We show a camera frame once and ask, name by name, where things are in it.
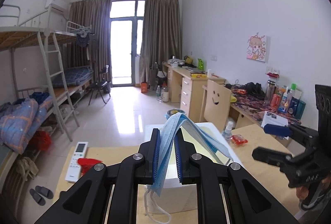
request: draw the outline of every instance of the metal ladder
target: metal ladder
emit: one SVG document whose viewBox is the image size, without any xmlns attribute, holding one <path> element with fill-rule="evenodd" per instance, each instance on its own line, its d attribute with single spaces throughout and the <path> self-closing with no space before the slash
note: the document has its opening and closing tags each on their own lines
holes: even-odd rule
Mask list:
<svg viewBox="0 0 331 224">
<path fill-rule="evenodd" d="M 54 41 L 54 45 L 55 45 L 55 50 L 51 50 L 51 51 L 48 50 L 48 36 L 45 37 L 45 45 L 42 42 L 40 32 L 38 32 L 37 37 L 38 37 L 38 42 L 39 42 L 41 54 L 42 54 L 42 57 L 43 57 L 43 60 L 44 60 L 48 91 L 49 91 L 49 94 L 53 98 L 53 109 L 54 109 L 54 114 L 55 114 L 56 120 L 57 120 L 58 125 L 60 127 L 61 133 L 63 134 L 65 132 L 66 135 L 68 136 L 69 140 L 72 141 L 72 137 L 71 137 L 71 135 L 69 134 L 69 132 L 67 130 L 65 121 L 72 114 L 74 119 L 75 119 L 75 122 L 77 124 L 77 127 L 79 127 L 79 122 L 77 120 L 76 113 L 75 113 L 75 110 L 73 108 L 72 101 L 70 99 L 70 95 L 69 95 L 69 91 L 68 91 L 68 87 L 67 87 L 67 82 L 66 82 L 66 78 L 65 78 L 64 70 L 63 70 L 61 52 L 60 52 L 59 44 L 58 44 L 57 39 L 56 39 L 56 35 L 55 35 L 55 33 L 53 33 L 53 41 Z M 57 55 L 58 55 L 60 71 L 55 73 L 55 74 L 50 74 L 49 73 L 49 66 L 48 66 L 48 54 L 49 53 L 57 53 Z M 65 91 L 60 96 L 58 96 L 56 98 L 51 78 L 58 75 L 58 74 L 61 74 Z M 59 109 L 59 105 L 58 105 L 58 101 L 61 100 L 64 96 L 67 96 L 67 100 L 68 100 L 68 103 L 69 103 L 69 106 L 70 106 L 70 109 L 71 109 L 70 113 L 65 117 L 65 119 L 63 119 L 63 117 L 62 117 L 60 109 Z"/>
</svg>

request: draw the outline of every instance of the air conditioner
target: air conditioner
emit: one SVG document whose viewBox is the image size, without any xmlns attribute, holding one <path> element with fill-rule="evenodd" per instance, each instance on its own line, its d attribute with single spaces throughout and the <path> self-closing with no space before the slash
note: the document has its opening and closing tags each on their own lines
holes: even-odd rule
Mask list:
<svg viewBox="0 0 331 224">
<path fill-rule="evenodd" d="M 46 0 L 45 9 L 48 9 L 49 5 L 52 5 L 53 8 L 66 12 L 68 10 L 68 3 L 62 0 Z"/>
</svg>

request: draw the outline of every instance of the smiley face drawing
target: smiley face drawing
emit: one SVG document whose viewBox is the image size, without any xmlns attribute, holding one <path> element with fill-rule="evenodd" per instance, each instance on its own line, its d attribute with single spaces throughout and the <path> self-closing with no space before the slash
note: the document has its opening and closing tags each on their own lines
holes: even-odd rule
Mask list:
<svg viewBox="0 0 331 224">
<path fill-rule="evenodd" d="M 215 99 L 216 99 L 216 96 L 213 96 L 211 99 L 212 99 L 212 101 L 213 101 L 213 103 L 214 103 L 215 105 L 218 105 L 219 102 L 215 102 L 214 97 L 215 97 Z"/>
</svg>

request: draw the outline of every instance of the blue face mask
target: blue face mask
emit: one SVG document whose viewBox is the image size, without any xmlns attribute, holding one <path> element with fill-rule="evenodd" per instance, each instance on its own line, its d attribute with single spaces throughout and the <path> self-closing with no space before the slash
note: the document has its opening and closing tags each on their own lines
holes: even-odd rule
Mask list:
<svg viewBox="0 0 331 224">
<path fill-rule="evenodd" d="M 175 138 L 175 135 L 180 127 L 183 127 L 199 144 L 201 144 L 213 157 L 214 159 L 220 163 L 223 164 L 220 159 L 217 157 L 217 154 L 220 152 L 224 156 L 231 159 L 231 155 L 229 153 L 229 150 L 225 145 L 211 137 L 209 134 L 201 130 L 192 120 L 190 120 L 186 115 L 183 113 L 176 113 L 172 115 L 165 125 L 163 126 L 163 129 L 161 130 L 161 144 L 160 144 L 160 152 L 158 157 L 158 171 L 157 176 L 155 179 L 155 182 L 153 185 L 148 186 L 147 191 L 144 195 L 145 200 L 145 211 L 146 214 L 150 217 L 148 211 L 147 211 L 147 202 L 146 202 L 146 196 L 150 192 L 151 193 L 151 200 L 153 203 L 155 203 L 155 200 L 153 199 L 153 193 L 155 192 L 159 197 L 161 195 L 161 191 L 164 185 L 164 181 L 166 179 L 166 173 L 168 169 L 170 154 L 173 146 L 173 140 Z M 165 212 L 164 210 L 161 210 L 161 212 L 165 213 L 169 217 L 169 221 L 166 223 L 169 223 L 171 220 L 170 214 Z"/>
</svg>

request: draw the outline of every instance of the mask ear loop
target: mask ear loop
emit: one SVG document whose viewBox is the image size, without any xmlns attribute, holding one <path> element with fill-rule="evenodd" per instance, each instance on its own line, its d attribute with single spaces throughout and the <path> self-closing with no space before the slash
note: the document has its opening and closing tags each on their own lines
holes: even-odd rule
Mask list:
<svg viewBox="0 0 331 224">
<path fill-rule="evenodd" d="M 161 221 L 158 221 L 158 220 L 153 219 L 153 218 L 150 216 L 150 214 L 148 213 L 148 210 L 147 210 L 147 194 L 148 194 L 149 191 L 150 191 L 150 189 L 146 190 L 145 193 L 144 193 L 144 204 L 145 204 L 145 212 L 146 212 L 146 215 L 147 215 L 151 220 L 153 220 L 155 223 L 159 223 L 159 224 L 169 224 L 170 221 L 171 221 L 171 215 L 170 215 L 168 212 L 164 211 L 161 207 L 159 207 L 159 206 L 157 205 L 157 203 L 156 203 L 156 201 L 155 201 L 155 199 L 154 199 L 154 197 L 153 197 L 153 194 L 154 194 L 154 191 L 153 191 L 153 190 L 152 190 L 151 193 L 150 193 L 150 198 L 151 198 L 152 203 L 154 204 L 154 206 L 155 206 L 160 212 L 162 212 L 162 213 L 164 213 L 165 215 L 167 215 L 168 218 L 169 218 L 169 220 L 168 220 L 167 222 L 161 222 Z"/>
</svg>

